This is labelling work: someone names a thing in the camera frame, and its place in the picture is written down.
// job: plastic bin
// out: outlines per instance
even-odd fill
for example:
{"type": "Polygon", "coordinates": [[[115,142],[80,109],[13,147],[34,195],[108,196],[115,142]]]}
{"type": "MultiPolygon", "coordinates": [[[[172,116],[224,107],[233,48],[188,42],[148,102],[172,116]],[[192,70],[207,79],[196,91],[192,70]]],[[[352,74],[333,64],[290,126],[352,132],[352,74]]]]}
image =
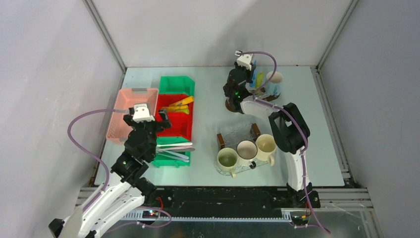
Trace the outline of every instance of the plastic bin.
{"type": "Polygon", "coordinates": [[[186,94],[194,96],[196,83],[188,76],[163,76],[160,78],[160,94],[186,94]]]}
{"type": "MultiPolygon", "coordinates": [[[[167,107],[171,103],[175,103],[179,100],[187,98],[186,94],[159,94],[157,97],[157,111],[162,107],[167,107]]],[[[172,127],[165,129],[163,132],[157,133],[159,137],[183,137],[188,141],[191,141],[191,133],[193,129],[193,107],[194,102],[188,104],[189,114],[185,113],[168,113],[168,117],[172,123],[172,127]]],[[[157,121],[160,121],[161,118],[158,113],[155,114],[157,121]]]]}
{"type": "MultiPolygon", "coordinates": [[[[148,103],[150,113],[156,114],[159,90],[157,88],[124,88],[118,92],[114,109],[128,110],[138,103],[148,103]]],[[[109,122],[106,139],[115,144],[124,144],[128,134],[133,130],[122,119],[124,113],[113,113],[109,122]]]]}
{"type": "MultiPolygon", "coordinates": [[[[188,142],[188,140],[183,137],[158,137],[156,142],[158,145],[165,145],[165,144],[188,142]]],[[[177,168],[179,168],[180,166],[189,166],[191,162],[191,152],[179,152],[179,153],[188,156],[190,158],[190,161],[184,162],[180,160],[174,160],[174,159],[162,156],[160,154],[156,154],[155,160],[152,161],[152,165],[158,168],[160,166],[175,166],[177,168]]]]}

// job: blue cup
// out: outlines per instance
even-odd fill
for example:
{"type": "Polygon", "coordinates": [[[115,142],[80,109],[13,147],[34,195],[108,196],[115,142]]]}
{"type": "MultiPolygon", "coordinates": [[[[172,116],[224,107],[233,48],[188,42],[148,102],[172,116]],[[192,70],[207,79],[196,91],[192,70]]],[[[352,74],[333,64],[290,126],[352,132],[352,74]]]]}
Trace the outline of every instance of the blue cup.
{"type": "MultiPolygon", "coordinates": [[[[271,77],[273,71],[266,75],[267,80],[271,77]]],[[[283,82],[283,75],[280,72],[275,72],[271,81],[265,86],[265,92],[269,95],[280,96],[280,83],[283,82]]]]}

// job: mug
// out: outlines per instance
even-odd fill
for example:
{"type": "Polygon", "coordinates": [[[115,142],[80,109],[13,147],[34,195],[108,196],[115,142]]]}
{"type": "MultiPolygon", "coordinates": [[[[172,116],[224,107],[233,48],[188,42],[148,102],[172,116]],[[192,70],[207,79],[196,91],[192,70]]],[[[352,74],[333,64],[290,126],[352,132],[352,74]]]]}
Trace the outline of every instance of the mug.
{"type": "Polygon", "coordinates": [[[238,163],[241,166],[249,166],[251,169],[255,169],[257,164],[254,162],[254,159],[258,149],[252,141],[243,140],[239,142],[236,151],[238,152],[238,163]]]}
{"type": "MultiPolygon", "coordinates": [[[[268,72],[266,75],[267,80],[271,77],[273,71],[268,72]]],[[[280,95],[280,83],[283,82],[283,75],[280,72],[275,72],[273,78],[265,86],[265,92],[273,96],[280,95]]]]}
{"type": "Polygon", "coordinates": [[[236,177],[235,165],[238,162],[238,154],[234,149],[223,148],[217,154],[217,165],[223,172],[229,172],[232,178],[236,177]]]}
{"type": "Polygon", "coordinates": [[[260,135],[255,143],[258,147],[257,159],[267,161],[270,166],[273,166],[277,150],[274,137],[269,134],[260,135]]]}

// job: light blue table surface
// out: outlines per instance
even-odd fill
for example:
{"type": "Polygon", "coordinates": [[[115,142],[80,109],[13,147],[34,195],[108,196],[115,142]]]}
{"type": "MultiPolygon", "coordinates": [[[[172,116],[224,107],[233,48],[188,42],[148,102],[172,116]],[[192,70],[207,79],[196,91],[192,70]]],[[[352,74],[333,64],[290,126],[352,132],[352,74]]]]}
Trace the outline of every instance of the light blue table surface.
{"type": "MultiPolygon", "coordinates": [[[[122,88],[159,88],[161,76],[187,75],[196,82],[192,140],[196,151],[191,154],[189,167],[160,167],[150,164],[144,173],[154,185],[177,186],[285,186],[287,166],[285,156],[277,149],[275,165],[264,165],[239,173],[236,178],[219,174],[213,160],[217,155],[216,134],[235,124],[257,123],[262,134],[271,133],[266,120],[229,112],[225,107],[223,85],[233,67],[152,67],[129,68],[122,88]]],[[[272,67],[258,67],[265,73],[272,67]]],[[[284,76],[281,96],[274,102],[296,104],[310,131],[307,150],[308,174],[314,186],[343,186],[343,177],[331,140],[322,105],[309,66],[279,66],[284,76]]],[[[105,144],[102,160],[111,167],[124,146],[110,141],[105,144]]],[[[105,180],[105,171],[98,170],[95,184],[105,180]]]]}

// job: pink plastic basket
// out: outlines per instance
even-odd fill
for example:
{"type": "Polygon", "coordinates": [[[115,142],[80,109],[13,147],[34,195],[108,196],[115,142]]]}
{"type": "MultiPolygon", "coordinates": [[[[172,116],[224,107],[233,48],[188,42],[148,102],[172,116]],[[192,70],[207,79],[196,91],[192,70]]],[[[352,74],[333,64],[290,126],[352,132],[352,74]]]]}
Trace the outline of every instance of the pink plastic basket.
{"type": "MultiPolygon", "coordinates": [[[[150,114],[155,115],[159,90],[157,88],[124,88],[118,92],[114,109],[128,110],[138,103],[148,103],[150,114]]],[[[122,119],[124,113],[113,113],[109,122],[106,139],[122,145],[133,130],[122,119]]]]}

